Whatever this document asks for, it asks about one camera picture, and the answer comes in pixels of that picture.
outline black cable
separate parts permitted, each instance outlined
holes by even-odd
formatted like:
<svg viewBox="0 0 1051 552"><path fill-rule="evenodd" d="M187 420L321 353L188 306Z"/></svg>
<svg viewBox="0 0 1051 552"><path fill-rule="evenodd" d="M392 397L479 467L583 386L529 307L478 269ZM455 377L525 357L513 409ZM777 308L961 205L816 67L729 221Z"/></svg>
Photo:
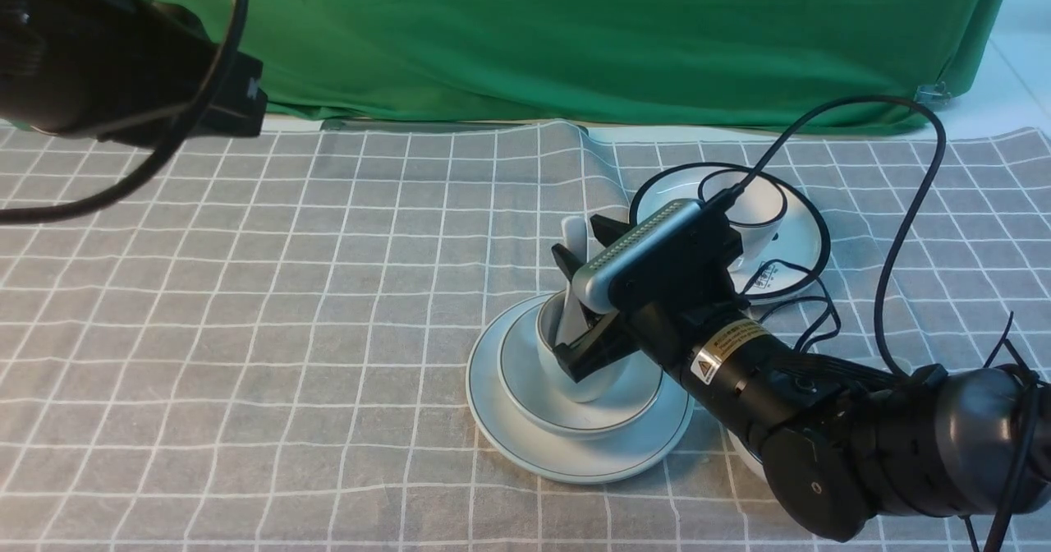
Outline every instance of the black cable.
<svg viewBox="0 0 1051 552"><path fill-rule="evenodd" d="M805 275L813 275L813 271L810 270L810 268L806 268L797 265L795 263L789 263L788 261L784 261L781 259L772 259L770 261L765 261L762 264L762 266L759 267L759 270L755 271L755 274L751 274L751 278L748 279L748 282L744 284L744 289L742 289L741 292L739 293L740 297L747 299L746 293L748 292L748 290L750 290L751 287L756 285L758 280L761 279L764 273L766 273L766 268L770 268L774 265L782 265L784 267L791 268L791 270L794 271L799 271ZM763 324L766 320L769 319L769 316L774 315L774 312L777 312L782 308L787 308L788 306L795 306L797 304L818 303L818 302L824 304L825 310L821 313L821 315L818 316L816 321L813 321L812 324L810 324L810 326L803 332L802 335L800 335L799 340L797 340L796 342L796 346L794 347L792 350L796 350L797 352L800 353L805 353L809 351L811 346L821 343L822 340L834 339L840 334L840 331L843 329L843 321L840 319L839 310L836 309L836 302L832 301L831 294L828 293L828 287L825 287L825 282L821 280L821 275L815 275L815 281L818 282L818 286L821 287L821 292L822 292L821 297L819 297L818 294L804 294L803 297L800 298L792 298L791 300L778 302L776 306L772 306L772 308L764 312L762 316L759 316L758 321L759 324ZM818 329L821 328L822 324L825 324L825 321L828 320L829 318L832 319L833 323L832 330L824 334L820 334L813 339L810 339L811 335L813 335L813 333L817 332Z"/></svg>
<svg viewBox="0 0 1051 552"><path fill-rule="evenodd" d="M146 182L153 179L166 163L170 162L173 155L179 151L183 142L194 126L204 117L205 111L211 105L215 96L223 85L223 81L229 76L235 59L238 58L238 47L245 32L245 23L248 18L248 0L233 0L233 9L230 13L230 21L226 27L226 36L215 50L211 65L208 68L201 87L198 89L193 100L190 100L186 110L176 119L171 128L165 132L160 143L153 148L153 152L143 160L143 163L136 167L130 175L109 186L108 189L94 193L91 197L71 201L62 205L49 207L26 207L26 208L4 208L0 210L0 225L11 224L44 224L48 222L59 222L60 220L71 220L89 216L91 212L106 208L118 201L127 199L128 196L142 188Z"/></svg>
<svg viewBox="0 0 1051 552"><path fill-rule="evenodd" d="M901 252L902 245L905 244L905 238L908 236L909 230L912 229L912 222L915 220L915 216L920 212L920 206L923 204L923 200L927 197L927 192L930 190L930 186L934 182L934 175L937 175L939 166L942 165L942 159L945 156L945 147L947 144L945 126L942 125L941 119L933 111L921 105L920 103L913 102L909 99L901 99L898 96L884 96L884 95L871 95L871 96L848 96L846 99L832 100L830 103L825 103L816 109L808 111L808 114L803 115L796 122L792 122L791 126L787 129L776 141L770 144L766 152L759 159L756 166L751 167L751 170L742 179L736 186L729 189L728 195L733 198L738 198L744 192L744 188L751 182L766 167L766 163L777 155L778 150L781 149L785 141L788 141L789 137L802 129L807 122L811 119L822 115L827 110L833 109L833 107L843 107L847 105L858 105L858 103L889 103L890 105L898 105L909 107L911 110L915 110L920 115L924 115L927 121L934 126L934 134L936 137L936 143L934 144L934 156L930 160L930 166L927 167L927 173L924 175L923 182L920 182L919 188L916 188L915 197L912 197L912 203L909 204L908 209L905 211L905 217L902 219L901 226L898 227L898 233L894 234L893 242L890 242L890 249L887 251L887 260L883 263L883 270L880 271L880 279L875 286L875 302L873 304L873 333L875 335L875 346L880 351L880 357L886 364L887 368L894 374L899 376L908 376L901 366L894 362L892 354L890 354L890 349L887 347L887 338L883 324L883 306L886 300L887 286L890 284L890 273L894 268L894 263L898 261L898 252Z"/></svg>
<svg viewBox="0 0 1051 552"><path fill-rule="evenodd" d="M971 540L971 551L982 552L978 548L978 536L974 534L974 522L971 522L971 516L962 515L960 518L964 520L964 528L967 529L967 539Z"/></svg>

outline plate rim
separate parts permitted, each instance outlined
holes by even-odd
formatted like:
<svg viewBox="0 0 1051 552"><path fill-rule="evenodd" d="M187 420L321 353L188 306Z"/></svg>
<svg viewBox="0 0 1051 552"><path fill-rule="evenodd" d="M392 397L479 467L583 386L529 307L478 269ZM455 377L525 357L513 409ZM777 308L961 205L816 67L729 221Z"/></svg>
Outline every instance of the plate rim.
<svg viewBox="0 0 1051 552"><path fill-rule="evenodd" d="M595 427L595 428L592 428L592 429L580 429L580 428L577 428L577 427L566 427L564 425L559 425L557 423L553 423L551 421L548 421L547 418L542 418L542 417L540 417L540 415L536 414L535 412L533 412L533 410L530 410L529 406L526 406L526 403L521 402L521 398L518 398L518 396L515 395L514 390L511 389L511 383L510 383L510 381L508 381L508 374L504 373L504 371L503 371L503 361L504 361L503 352L504 352L504 347L507 346L507 343L508 343L508 339L511 336L511 331L514 330L515 326L518 325L522 321L522 319L524 319L526 316L528 316L530 312L532 312L533 310L536 310L536 309L537 309L537 306L531 306L531 308L526 309L526 311L522 312L520 316L518 316L517 319L515 319L514 321L512 321L511 326L508 327L508 331L504 332L503 336L500 339L500 350L499 350L499 353L497 354L498 361L497 361L497 364L496 364L497 375L500 379L500 384L503 387L504 392L507 392L508 397L511 400L512 404L515 405L515 408L517 408L519 411L521 411L522 413L526 413L527 415L530 416L530 421L533 421L534 423L540 422L543 425L548 425L550 427L554 427L554 429L556 431L564 431L566 433L579 433L578 438L595 438L596 436L601 435L602 433L609 433L609 432L615 431L616 429L619 429L621 427L625 427L625 426L630 425L631 423L634 423L640 416L642 416L642 414L645 414L651 408L653 408L654 403L657 402L657 396L660 395L661 386L664 384L664 375L665 374L664 374L663 370L661 370L660 368L657 368L657 371L659 373L659 376L657 379L657 389L654 390L653 394L650 394L650 398L645 402L645 404L642 405L642 407L638 411L636 411L634 414L631 414L631 416L628 416L627 418L624 418L624 420L622 420L622 421L620 421L620 422L618 422L618 423L616 423L614 425L607 425L605 427Z"/></svg>
<svg viewBox="0 0 1051 552"><path fill-rule="evenodd" d="M727 167L727 169L731 170L740 170L740 171L750 170L750 167L741 166L739 165L739 163L726 163L726 162L695 162L695 163L683 163L683 165L680 166L668 167L667 170L654 175L654 177L647 179L646 182L643 182L642 186L639 186L638 191L635 192L635 197L632 199L632 204L627 211L628 223L631 223L632 226L638 225L639 205L642 203L642 197L644 197L646 191L653 188L653 186L656 185L657 182L661 181L661 179L664 179L665 177L668 177L668 175L680 172L682 170L689 170L692 169L692 167ZM796 199L798 199L800 203L803 204L803 207L807 208L807 211L810 211L811 218L813 218L815 223L818 225L818 233L821 237L821 251L818 253L818 262L815 264L815 267L810 269L811 270L810 273L804 275L803 279L800 279L798 282L792 283L792 285L789 285L788 287L781 287L781 289L769 291L766 293L745 294L745 298L750 301L762 300L765 302L770 302L781 298L786 298L788 297L788 294L795 294L800 290L804 289L804 287L809 286L811 283L815 282L815 280L821 277L821 273L824 272L825 267L828 266L828 259L832 252L832 240L831 240L831 234L828 232L828 223L826 223L825 219L822 218L821 212L818 211L818 207L816 207L815 204L811 203L811 201L804 196L804 193L801 193L799 189L796 188L796 186L789 185L788 182L784 182L782 181L782 179L774 177L774 175L760 172L759 176L762 177L763 179L768 179L768 181L774 182L774 184L781 186L781 188L787 189L788 192L791 192L792 197L796 197Z"/></svg>
<svg viewBox="0 0 1051 552"><path fill-rule="evenodd" d="M691 420L694 416L694 398L689 394L684 394L685 398L684 398L683 411L681 417L679 418L679 425L675 433L671 436L671 438L668 438L667 442L664 443L663 446L661 446L660 449L654 451L652 455L650 455L644 461L640 462L639 464L636 464L631 468L620 470L618 472L612 472L607 474L596 474L591 476L563 474L560 472L549 470L547 468L541 468L533 463L522 459L518 455L515 455L514 452L509 450L498 439L494 438L492 433L489 431L489 428L486 427L486 425L481 423L481 421L478 418L477 405L474 401L473 390L471 389L471 371L474 369L475 355L478 353L478 346L481 345L482 340L486 339L486 335L495 326L496 321L503 319L503 316L507 316L508 313L512 312L515 308L519 308L519 306L524 306L530 302L541 300L544 298L545 298L544 294L537 294L537 297L535 298L530 298L528 300L523 300L522 302L518 302L518 304L510 306L510 308L507 308L506 310L500 312L499 315L493 319L492 323L490 323L489 325L486 326L486 328L482 329L482 331L478 334L478 339L475 341L474 346L471 347L471 354L470 357L468 357L468 362L465 368L463 380L466 384L465 388L467 391L468 410L471 411L471 416L474 418L475 427L477 427L478 431L481 432L481 434L486 437L486 439L488 439L489 443L492 444L493 447L500 452L500 455L506 457L509 462L533 474L537 474L540 477L548 478L549 481L554 481L557 483L573 484L573 485L607 484L630 478L632 476L645 472L650 468L653 468L658 462L663 459L667 455L667 453L669 453L673 450L673 448L675 448L679 444L680 441L682 441L682 436L686 433L686 430L689 428Z"/></svg>

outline warning label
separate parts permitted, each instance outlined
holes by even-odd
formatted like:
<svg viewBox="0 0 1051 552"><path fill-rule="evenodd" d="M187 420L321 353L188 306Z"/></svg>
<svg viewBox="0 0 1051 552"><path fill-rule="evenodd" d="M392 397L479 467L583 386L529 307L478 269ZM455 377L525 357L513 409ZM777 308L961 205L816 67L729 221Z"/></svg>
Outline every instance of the warning label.
<svg viewBox="0 0 1051 552"><path fill-rule="evenodd" d="M728 324L696 351L689 369L704 384L712 384L720 366L734 351L740 349L748 340L767 334L769 332L755 321L740 320Z"/></svg>

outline white saucer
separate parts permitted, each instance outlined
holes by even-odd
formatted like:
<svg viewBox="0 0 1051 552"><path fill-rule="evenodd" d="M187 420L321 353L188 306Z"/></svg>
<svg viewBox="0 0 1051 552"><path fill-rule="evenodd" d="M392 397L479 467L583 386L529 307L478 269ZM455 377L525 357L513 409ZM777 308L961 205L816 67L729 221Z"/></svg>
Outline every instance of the white saucer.
<svg viewBox="0 0 1051 552"><path fill-rule="evenodd" d="M702 179L727 167L734 170L747 170L747 167L733 163L688 163L685 166L672 167L671 170L664 170L648 179L632 201L632 225L643 222L668 201L697 199L697 187ZM760 173L760 177L776 182L784 189L785 198L788 200L788 212L785 212L776 240L763 249L759 258L730 273L734 285L739 291L744 289L751 275L759 271L759 267L766 261L775 259L809 268L812 273L805 274L792 268L770 265L746 294L748 301L758 306L780 302L813 283L828 264L831 249L828 226L810 200L781 179L765 173Z"/></svg>
<svg viewBox="0 0 1051 552"><path fill-rule="evenodd" d="M478 429L515 465L559 483L594 485L641 473L679 443L694 403L675 381L662 381L650 410L635 423L596 439L572 439L522 416L499 381L499 347L511 324L548 297L512 306L478 338L467 366L467 402Z"/></svg>
<svg viewBox="0 0 1051 552"><path fill-rule="evenodd" d="M500 346L500 383L518 410L547 431L595 438L639 418L657 401L664 373L643 353L631 354L620 379L590 403L575 403L547 380L536 347L540 306L515 320Z"/></svg>
<svg viewBox="0 0 1051 552"><path fill-rule="evenodd" d="M751 470L751 473L759 476L759 479L766 482L766 473L763 472L763 464L759 462L756 454L751 453L751 450L744 447L741 439L737 438L737 435L734 433L729 433L729 445L734 448L734 451L741 456L741 462L744 463L744 467Z"/></svg>

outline green cloth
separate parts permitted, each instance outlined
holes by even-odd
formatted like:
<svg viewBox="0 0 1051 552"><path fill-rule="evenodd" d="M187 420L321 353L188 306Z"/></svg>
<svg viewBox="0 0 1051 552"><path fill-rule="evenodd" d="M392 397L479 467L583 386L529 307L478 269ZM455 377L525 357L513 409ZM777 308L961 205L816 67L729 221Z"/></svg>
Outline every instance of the green cloth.
<svg viewBox="0 0 1051 552"><path fill-rule="evenodd" d="M229 0L158 0L218 38ZM1001 0L251 0L243 49L312 119L779 128L859 93L966 91ZM901 107L817 128L890 134Z"/></svg>

